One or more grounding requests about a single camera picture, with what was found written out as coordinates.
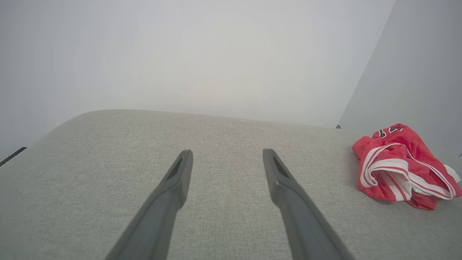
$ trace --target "white wall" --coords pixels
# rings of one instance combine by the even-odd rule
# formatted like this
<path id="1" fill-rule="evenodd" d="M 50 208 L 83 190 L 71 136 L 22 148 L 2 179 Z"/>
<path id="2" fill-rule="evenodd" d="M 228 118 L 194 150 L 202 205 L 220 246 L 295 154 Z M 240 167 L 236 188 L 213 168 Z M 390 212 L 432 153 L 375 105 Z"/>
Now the white wall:
<path id="1" fill-rule="evenodd" d="M 393 0 L 3 0 L 0 158 L 84 112 L 335 127 Z"/>
<path id="2" fill-rule="evenodd" d="M 462 153 L 462 1 L 397 1 L 340 124 L 370 135 L 395 123 L 435 152 Z"/>

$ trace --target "white stripe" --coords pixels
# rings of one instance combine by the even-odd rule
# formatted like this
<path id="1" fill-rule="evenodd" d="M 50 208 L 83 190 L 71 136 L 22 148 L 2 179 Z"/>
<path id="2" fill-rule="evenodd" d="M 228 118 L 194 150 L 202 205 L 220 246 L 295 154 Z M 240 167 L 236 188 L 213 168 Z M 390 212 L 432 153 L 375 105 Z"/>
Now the white stripe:
<path id="1" fill-rule="evenodd" d="M 407 153 L 409 154 L 409 156 L 411 157 L 412 160 L 416 161 L 417 163 L 421 164 L 421 165 L 424 165 L 424 166 L 427 166 L 427 168 L 429 168 L 431 171 L 433 171 L 445 184 L 446 186 L 448 187 L 449 189 L 449 192 L 450 192 L 450 197 L 453 198 L 455 195 L 456 195 L 456 190 L 454 189 L 454 187 L 450 184 L 450 182 L 446 179 L 446 177 L 439 171 L 437 170 L 435 167 L 429 165 L 429 164 L 426 164 L 424 162 L 421 162 L 421 161 L 418 161 L 416 159 L 414 159 L 414 157 L 412 157 L 412 154 L 409 152 L 409 150 L 407 149 Z"/>
<path id="2" fill-rule="evenodd" d="M 376 148 L 373 148 L 371 149 L 367 155 L 366 155 L 366 158 L 365 158 L 365 161 L 364 161 L 364 164 L 363 164 L 363 168 L 361 169 L 361 176 L 360 176 L 360 181 L 361 181 L 361 184 L 366 187 L 366 188 L 369 188 L 369 187 L 372 187 L 372 186 L 377 186 L 377 181 L 375 180 L 374 177 L 372 177 L 372 175 L 370 174 L 367 174 L 367 176 L 365 175 L 365 173 L 367 172 L 367 169 L 369 168 L 370 164 L 372 164 L 372 162 L 374 161 L 374 159 L 383 151 L 385 150 L 387 147 L 390 147 L 392 145 L 397 145 L 397 144 L 400 144 L 400 143 L 391 143 L 391 144 L 387 144 L 385 146 L 381 146 L 381 147 L 376 147 Z M 365 180 L 364 178 L 367 178 L 371 183 L 372 185 L 369 185 Z"/>
<path id="3" fill-rule="evenodd" d="M 401 192 L 398 190 L 398 188 L 395 186 L 395 184 L 393 183 L 393 181 L 391 181 L 391 179 L 389 178 L 388 174 L 386 171 L 382 171 L 380 173 L 380 176 L 383 178 L 383 180 L 385 181 L 385 183 L 387 184 L 387 186 L 391 189 L 391 191 L 393 192 L 393 194 L 395 195 L 395 200 L 396 201 L 403 201 L 404 198 L 403 196 L 401 195 Z"/>
<path id="4" fill-rule="evenodd" d="M 404 200 L 411 200 L 412 197 L 412 184 L 411 182 L 402 174 L 394 173 L 387 171 L 391 179 L 393 179 L 398 186 L 401 188 L 404 193 Z"/>
<path id="5" fill-rule="evenodd" d="M 407 173 L 409 174 L 409 176 L 406 174 L 406 172 L 402 171 L 402 170 L 398 170 L 398 169 L 389 169 L 389 168 L 382 168 L 382 167 L 396 167 L 396 168 L 400 168 L 400 169 L 403 169 L 403 170 L 406 170 Z M 423 178 L 421 178 L 420 176 L 410 172 L 408 170 L 408 163 L 407 161 L 403 160 L 403 159 L 397 159 L 397 158 L 394 158 L 394 159 L 385 159 L 385 160 L 380 160 L 380 161 L 377 161 L 375 163 L 373 163 L 370 167 L 369 167 L 369 170 L 368 170 L 368 174 L 372 174 L 373 171 L 377 171 L 377 170 L 385 170 L 385 171 L 390 171 L 390 172 L 394 172 L 394 173 L 399 173 L 401 174 L 407 181 L 410 181 L 410 182 L 413 182 L 411 183 L 411 186 L 412 188 L 417 192 L 417 191 L 422 191 L 423 193 L 428 193 L 428 194 L 431 194 L 431 195 L 434 195 L 438 198 L 443 198 L 443 199 L 450 199 L 452 198 L 451 197 L 451 194 L 448 193 L 447 190 L 445 190 L 444 188 L 438 186 L 438 185 L 433 185 L 433 184 L 429 184 L 427 183 Z M 429 190 L 423 190 L 422 187 L 416 185 L 416 184 L 420 184 L 421 186 L 423 186 L 424 188 L 426 189 L 431 189 L 431 190 L 434 190 L 434 191 L 437 191 L 441 194 L 444 194 L 445 196 L 441 196 L 435 192 L 432 192 L 432 191 L 429 191 Z"/>

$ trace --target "black strip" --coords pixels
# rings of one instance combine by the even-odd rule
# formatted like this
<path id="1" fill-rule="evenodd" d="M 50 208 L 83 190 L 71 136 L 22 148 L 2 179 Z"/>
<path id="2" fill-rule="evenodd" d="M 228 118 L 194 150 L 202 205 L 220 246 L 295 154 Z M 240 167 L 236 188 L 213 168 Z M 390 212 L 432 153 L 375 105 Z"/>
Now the black strip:
<path id="1" fill-rule="evenodd" d="M 4 165 L 7 161 L 13 159 L 13 157 L 17 156 L 20 152 L 24 151 L 27 147 L 22 147 L 21 149 L 17 150 L 14 154 L 10 155 L 8 158 L 4 159 L 0 162 L 0 167 Z"/>

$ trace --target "beige fabric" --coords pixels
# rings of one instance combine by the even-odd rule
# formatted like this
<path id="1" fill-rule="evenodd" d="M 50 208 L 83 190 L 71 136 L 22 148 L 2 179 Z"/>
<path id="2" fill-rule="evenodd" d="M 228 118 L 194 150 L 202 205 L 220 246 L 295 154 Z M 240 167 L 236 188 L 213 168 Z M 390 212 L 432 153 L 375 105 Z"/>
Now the beige fabric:
<path id="1" fill-rule="evenodd" d="M 462 200 L 433 212 L 356 188 L 339 129 L 108 110 L 69 120 L 0 167 L 0 259 L 103 259 L 183 149 L 194 153 L 169 259 L 291 259 L 261 158 L 273 148 L 352 254 L 459 259 Z"/>

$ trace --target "couch cushion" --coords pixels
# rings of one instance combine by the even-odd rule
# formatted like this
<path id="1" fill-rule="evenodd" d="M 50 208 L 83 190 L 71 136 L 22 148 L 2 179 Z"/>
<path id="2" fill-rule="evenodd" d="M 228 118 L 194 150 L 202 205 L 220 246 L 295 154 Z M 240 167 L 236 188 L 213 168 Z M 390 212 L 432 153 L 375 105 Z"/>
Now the couch cushion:
<path id="1" fill-rule="evenodd" d="M 291 259 L 269 196 L 274 149 L 357 259 L 456 259 L 462 200 L 435 211 L 356 188 L 339 129 L 203 115 L 95 111 L 73 118 L 0 168 L 1 259 L 103 259 L 183 149 L 194 153 L 169 259 Z"/>

